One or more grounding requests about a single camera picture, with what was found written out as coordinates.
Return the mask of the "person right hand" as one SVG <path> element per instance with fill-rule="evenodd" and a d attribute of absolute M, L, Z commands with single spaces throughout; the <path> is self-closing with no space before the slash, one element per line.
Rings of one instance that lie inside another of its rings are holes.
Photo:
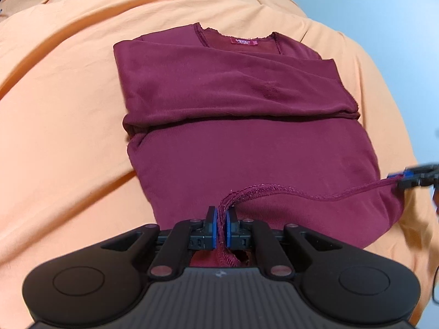
<path fill-rule="evenodd" d="M 439 189 L 435 189 L 434 195 L 433 195 L 433 201 L 436 206 L 436 214 L 439 216 Z"/>

